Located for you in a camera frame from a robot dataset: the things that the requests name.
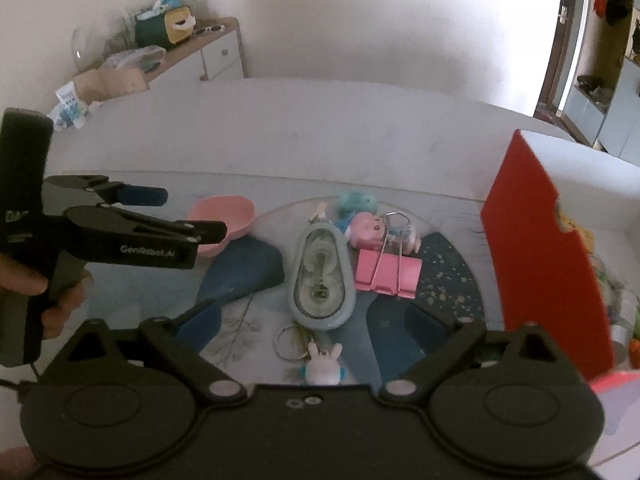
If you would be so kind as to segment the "red and white cardboard box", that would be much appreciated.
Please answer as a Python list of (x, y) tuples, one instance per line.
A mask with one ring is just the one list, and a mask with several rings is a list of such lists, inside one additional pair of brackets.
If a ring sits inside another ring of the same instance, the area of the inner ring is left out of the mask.
[(639, 169), (575, 142), (515, 131), (480, 218), (504, 326), (546, 330), (587, 380), (614, 367), (608, 316), (585, 243), (561, 228), (625, 235), (639, 224)]

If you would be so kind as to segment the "clear plastic bag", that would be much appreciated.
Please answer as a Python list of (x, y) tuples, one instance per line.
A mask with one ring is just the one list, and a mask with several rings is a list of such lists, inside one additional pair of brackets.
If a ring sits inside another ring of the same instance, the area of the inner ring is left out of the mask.
[(122, 70), (123, 68), (140, 68), (143, 73), (149, 73), (160, 66), (165, 59), (167, 50), (160, 46), (125, 50), (111, 54), (101, 64), (101, 70)]

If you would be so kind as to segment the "white bunny keychain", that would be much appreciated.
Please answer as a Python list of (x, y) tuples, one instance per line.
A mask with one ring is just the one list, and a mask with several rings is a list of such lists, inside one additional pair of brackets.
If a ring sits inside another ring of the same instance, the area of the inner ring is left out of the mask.
[(338, 342), (322, 348), (308, 328), (297, 323), (282, 326), (274, 335), (272, 348), (282, 361), (297, 363), (299, 377), (310, 386), (338, 386), (345, 378), (340, 359), (343, 346)]

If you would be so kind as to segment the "green and yellow tissue box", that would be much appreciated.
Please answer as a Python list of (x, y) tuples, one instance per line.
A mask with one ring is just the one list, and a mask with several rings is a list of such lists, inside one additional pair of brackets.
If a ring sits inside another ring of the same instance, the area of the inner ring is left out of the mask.
[(180, 0), (163, 0), (157, 7), (134, 17), (134, 40), (138, 47), (157, 46), (171, 50), (188, 40), (196, 18)]

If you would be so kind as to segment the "light blue wall cabinet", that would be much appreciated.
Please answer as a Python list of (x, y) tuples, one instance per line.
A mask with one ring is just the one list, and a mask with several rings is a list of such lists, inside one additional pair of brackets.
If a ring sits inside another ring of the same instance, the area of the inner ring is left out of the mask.
[(623, 62), (617, 86), (606, 107), (574, 86), (570, 89), (563, 119), (588, 145), (639, 165), (639, 65), (629, 58)]

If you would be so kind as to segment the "pink binder clip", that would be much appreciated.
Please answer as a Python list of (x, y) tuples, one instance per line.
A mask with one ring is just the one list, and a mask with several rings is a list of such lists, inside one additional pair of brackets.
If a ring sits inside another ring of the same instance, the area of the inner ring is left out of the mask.
[(422, 260), (416, 254), (357, 249), (356, 289), (362, 292), (414, 299), (420, 280)]

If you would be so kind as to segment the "brown cardboard box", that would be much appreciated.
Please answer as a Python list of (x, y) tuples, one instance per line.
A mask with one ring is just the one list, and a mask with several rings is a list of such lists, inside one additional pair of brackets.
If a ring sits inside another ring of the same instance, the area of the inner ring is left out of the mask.
[(73, 84), (87, 104), (129, 96), (149, 89), (140, 68), (99, 68), (76, 75)]

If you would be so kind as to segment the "round patterned placemat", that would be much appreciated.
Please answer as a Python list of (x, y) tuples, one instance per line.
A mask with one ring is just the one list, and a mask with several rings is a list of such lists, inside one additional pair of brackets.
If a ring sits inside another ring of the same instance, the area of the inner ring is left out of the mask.
[(345, 217), (307, 200), (206, 262), (180, 344), (244, 385), (378, 387), (484, 318), (480, 286), (446, 236), (401, 210)]

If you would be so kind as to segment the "pink-haired doll figurine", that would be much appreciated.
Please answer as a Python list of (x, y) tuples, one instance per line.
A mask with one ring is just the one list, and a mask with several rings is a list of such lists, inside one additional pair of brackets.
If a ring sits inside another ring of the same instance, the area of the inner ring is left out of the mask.
[(422, 240), (406, 214), (390, 211), (382, 216), (369, 211), (356, 212), (335, 223), (352, 248), (375, 252), (396, 252), (403, 256), (416, 254)]

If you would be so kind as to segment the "white sunglasses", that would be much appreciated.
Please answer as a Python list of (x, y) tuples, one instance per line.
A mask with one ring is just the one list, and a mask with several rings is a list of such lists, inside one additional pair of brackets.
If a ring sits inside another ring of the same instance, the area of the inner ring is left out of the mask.
[(201, 37), (210, 34), (218, 34), (218, 32), (224, 32), (227, 29), (225, 24), (207, 25), (194, 30), (194, 37)]

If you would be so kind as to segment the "blue and white packet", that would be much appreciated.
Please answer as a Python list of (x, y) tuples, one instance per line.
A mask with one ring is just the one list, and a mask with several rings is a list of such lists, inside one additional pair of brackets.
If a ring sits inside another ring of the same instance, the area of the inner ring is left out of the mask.
[(82, 128), (89, 115), (89, 105), (78, 96), (73, 81), (58, 88), (55, 91), (55, 96), (58, 99), (58, 104), (48, 114), (53, 122), (54, 130), (62, 131), (70, 127)]

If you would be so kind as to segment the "light blue correction tape dispenser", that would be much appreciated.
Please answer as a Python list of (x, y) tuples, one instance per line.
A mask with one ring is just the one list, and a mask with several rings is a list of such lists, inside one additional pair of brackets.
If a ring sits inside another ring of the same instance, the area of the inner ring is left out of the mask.
[(297, 245), (288, 278), (288, 307), (308, 330), (328, 332), (354, 312), (356, 288), (344, 234), (330, 222), (311, 223)]

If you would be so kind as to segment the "teal plush toy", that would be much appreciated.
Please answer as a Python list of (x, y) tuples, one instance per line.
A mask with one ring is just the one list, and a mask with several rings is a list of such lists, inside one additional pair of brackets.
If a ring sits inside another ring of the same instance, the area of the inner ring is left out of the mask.
[(340, 219), (352, 218), (352, 216), (360, 212), (376, 214), (378, 212), (378, 200), (367, 192), (344, 192), (338, 196), (336, 212), (337, 217)]

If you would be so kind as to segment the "pink heart-shaped dish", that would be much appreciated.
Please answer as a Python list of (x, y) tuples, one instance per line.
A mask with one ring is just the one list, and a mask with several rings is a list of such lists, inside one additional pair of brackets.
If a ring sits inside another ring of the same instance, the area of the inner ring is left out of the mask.
[(227, 246), (250, 232), (255, 219), (255, 206), (244, 196), (209, 196), (196, 202), (188, 213), (190, 223), (221, 221), (227, 227), (226, 237), (219, 243), (205, 242), (198, 246), (198, 254), (214, 258)]

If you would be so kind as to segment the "white and wood side cabinet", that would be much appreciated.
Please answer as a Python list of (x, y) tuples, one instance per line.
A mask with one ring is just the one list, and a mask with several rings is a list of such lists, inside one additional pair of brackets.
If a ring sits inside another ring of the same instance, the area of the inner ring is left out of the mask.
[(236, 18), (201, 20), (198, 27), (213, 31), (194, 35), (168, 51), (160, 66), (144, 75), (150, 90), (245, 78), (239, 21)]

